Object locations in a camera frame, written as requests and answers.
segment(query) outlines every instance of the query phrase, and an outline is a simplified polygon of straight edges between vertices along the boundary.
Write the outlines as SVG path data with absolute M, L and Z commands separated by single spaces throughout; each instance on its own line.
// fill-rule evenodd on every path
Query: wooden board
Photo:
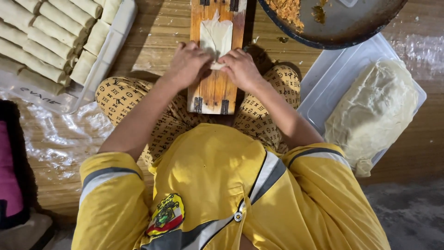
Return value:
M 244 35 L 247 0 L 205 0 L 191 1 L 190 40 L 200 40 L 200 23 L 212 19 L 219 10 L 219 21 L 233 22 L 233 39 L 231 48 L 241 48 Z M 227 74 L 212 70 L 211 75 L 188 88 L 188 111 L 204 114 L 234 114 L 237 87 Z

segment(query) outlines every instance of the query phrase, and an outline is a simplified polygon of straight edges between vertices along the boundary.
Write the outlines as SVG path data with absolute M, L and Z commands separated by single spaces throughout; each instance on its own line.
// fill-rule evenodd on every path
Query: wooden floor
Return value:
M 189 3 L 189 0 L 137 0 L 139 13 L 110 76 L 124 75 L 153 81 L 162 75 L 168 69 L 177 42 L 189 40 Z M 251 41 L 252 38 L 259 37 L 256 45 L 266 49 L 269 58 L 292 62 L 305 75 L 321 51 L 291 39 L 288 43 L 280 43 L 277 38 L 286 35 L 271 22 L 259 4 L 256 6 L 255 1 L 249 0 L 248 10 L 244 40 Z M 443 12 L 444 2 L 441 0 L 410 0 L 399 16 L 383 31 L 384 36 L 407 63 L 414 79 L 427 92 L 428 99 L 410 126 L 373 169 L 372 176 L 360 180 L 362 184 L 407 182 L 443 175 Z M 26 121 L 23 124 L 24 130 L 34 131 L 30 140 L 45 147 L 48 135 L 38 131 L 43 128 L 36 125 L 38 122 L 27 111 L 35 108 L 17 98 L 13 100 L 20 104 Z M 88 110 L 92 119 L 93 113 L 99 111 L 98 108 Z M 36 174 L 40 205 L 57 213 L 65 222 L 73 221 L 81 189 L 79 165 L 87 156 L 97 151 L 108 135 L 105 132 L 98 133 L 97 130 L 109 128 L 109 124 L 99 120 L 103 127 L 98 128 L 91 127 L 88 121 L 75 121 L 83 129 L 84 137 L 72 138 L 66 118 L 53 115 L 53 119 L 56 121 L 53 126 L 60 131 L 59 136 L 77 142 L 74 146 L 57 146 L 57 150 L 66 153 L 66 162 L 55 167 L 51 160 L 45 160 L 44 157 L 28 157 Z M 88 133 L 94 133 L 96 137 L 89 138 Z M 145 172 L 147 185 L 152 188 L 152 176 L 140 161 L 139 163 Z

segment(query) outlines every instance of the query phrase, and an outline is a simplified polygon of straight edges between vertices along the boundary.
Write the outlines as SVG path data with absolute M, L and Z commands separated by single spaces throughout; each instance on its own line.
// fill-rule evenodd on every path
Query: person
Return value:
M 342 150 L 296 112 L 292 69 L 262 77 L 248 53 L 231 50 L 221 70 L 248 93 L 234 127 L 186 112 L 178 92 L 212 60 L 180 43 L 156 84 L 99 86 L 97 103 L 117 126 L 80 168 L 72 249 L 389 249 Z M 154 174 L 152 199 L 140 156 Z

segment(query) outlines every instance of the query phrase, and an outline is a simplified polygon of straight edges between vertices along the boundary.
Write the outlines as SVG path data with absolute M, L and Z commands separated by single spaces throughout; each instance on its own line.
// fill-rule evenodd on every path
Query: monogram pattern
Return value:
M 291 68 L 277 65 L 267 72 L 264 78 L 293 108 L 296 109 L 299 106 L 299 79 Z M 103 113 L 116 126 L 153 86 L 153 83 L 135 78 L 110 77 L 99 85 L 95 99 Z M 141 156 L 148 166 L 151 166 L 179 135 L 200 123 L 215 123 L 214 119 L 208 115 L 188 113 L 186 102 L 185 97 L 176 95 L 162 117 L 157 120 L 151 134 L 151 141 L 146 145 Z M 287 150 L 268 111 L 251 94 L 247 94 L 242 102 L 234 119 L 234 127 L 278 153 L 284 153 Z

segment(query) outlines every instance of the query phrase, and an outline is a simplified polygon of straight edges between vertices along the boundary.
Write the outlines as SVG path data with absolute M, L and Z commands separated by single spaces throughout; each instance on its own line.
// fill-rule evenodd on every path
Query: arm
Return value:
M 290 150 L 298 146 L 324 142 L 315 128 L 262 78 L 250 54 L 239 48 L 231 50 L 220 58 L 219 63 L 226 64 L 221 70 L 228 74 L 235 85 L 261 101 L 280 129 Z
M 170 64 L 163 75 L 128 115 L 114 129 L 99 149 L 104 152 L 124 152 L 135 161 L 142 154 L 151 139 L 156 121 L 182 89 L 194 83 L 209 69 L 211 56 L 204 53 L 191 41 L 180 43 Z

